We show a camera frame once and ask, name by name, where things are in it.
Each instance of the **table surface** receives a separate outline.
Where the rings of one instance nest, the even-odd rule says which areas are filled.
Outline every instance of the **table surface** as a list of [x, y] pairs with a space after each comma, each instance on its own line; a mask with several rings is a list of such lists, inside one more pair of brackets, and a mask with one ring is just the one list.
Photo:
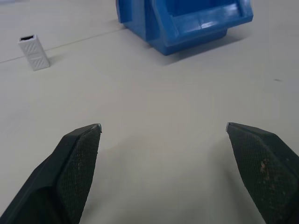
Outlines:
[[[29, 4], [0, 10], [19, 16]], [[10, 60], [0, 63], [0, 213], [64, 134], [101, 123], [82, 223], [264, 223], [225, 128], [236, 122], [274, 132], [299, 153], [299, 1], [252, 6], [252, 23], [170, 56], [117, 24], [113, 0], [99, 7], [102, 20], [88, 19], [99, 30], [87, 36], [80, 36], [84, 22], [52, 32], [36, 23], [50, 68], [33, 72], [25, 58], [10, 60], [19, 52], [5, 37], [1, 48], [13, 52], [0, 52]], [[65, 33], [53, 40], [59, 30]], [[68, 36], [74, 39], [65, 42]]]

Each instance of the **blue storage bin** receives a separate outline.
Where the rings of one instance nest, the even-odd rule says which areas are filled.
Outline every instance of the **blue storage bin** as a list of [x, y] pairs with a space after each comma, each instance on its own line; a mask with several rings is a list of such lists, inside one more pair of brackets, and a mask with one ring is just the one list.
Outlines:
[[164, 55], [222, 38], [250, 22], [249, 0], [116, 0], [119, 22]]

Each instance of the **white object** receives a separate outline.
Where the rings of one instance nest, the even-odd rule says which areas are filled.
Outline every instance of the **white object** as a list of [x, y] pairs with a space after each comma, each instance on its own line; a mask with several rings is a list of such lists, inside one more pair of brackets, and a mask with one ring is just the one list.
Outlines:
[[34, 71], [50, 67], [47, 55], [37, 35], [21, 37], [19, 46]]

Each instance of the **white rectangular block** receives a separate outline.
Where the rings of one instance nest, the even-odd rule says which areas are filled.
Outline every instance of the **white rectangular block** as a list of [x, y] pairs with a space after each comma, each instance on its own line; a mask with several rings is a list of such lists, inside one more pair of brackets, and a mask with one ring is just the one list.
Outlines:
[[19, 46], [34, 71], [50, 67], [47, 55], [37, 35], [21, 37]]

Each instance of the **bin opening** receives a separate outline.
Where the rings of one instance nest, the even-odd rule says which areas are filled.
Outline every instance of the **bin opening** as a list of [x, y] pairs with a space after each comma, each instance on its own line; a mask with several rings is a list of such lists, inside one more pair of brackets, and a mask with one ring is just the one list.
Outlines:
[[233, 3], [236, 0], [166, 0], [168, 13], [174, 17]]

